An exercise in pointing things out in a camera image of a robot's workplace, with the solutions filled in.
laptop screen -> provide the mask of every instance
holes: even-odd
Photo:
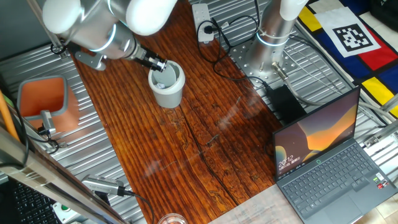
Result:
[[[278,179],[354,137],[360,88],[274,133]]]

gray cup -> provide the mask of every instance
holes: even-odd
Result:
[[[181,103],[185,74],[179,64],[168,61],[163,72],[149,71],[148,82],[159,106],[175,108]]]

keyboard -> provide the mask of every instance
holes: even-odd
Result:
[[[52,208],[55,203],[52,199],[22,183],[10,181],[20,224],[61,224]]]
[[[307,218],[345,192],[358,191],[369,181],[365,178],[375,167],[366,159],[359,144],[350,146],[304,175],[283,186],[292,205]]]

black power adapter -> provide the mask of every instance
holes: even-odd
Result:
[[[266,92],[266,96],[269,101],[274,106],[276,112],[281,115],[282,120],[285,121],[286,124],[289,124],[307,114],[286,85],[278,87],[275,90],[270,86],[266,86]]]

orange container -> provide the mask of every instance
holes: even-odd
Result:
[[[56,132],[78,127],[78,102],[61,75],[23,81],[19,85],[18,107],[21,115],[36,129],[43,125],[42,110],[50,111]]]

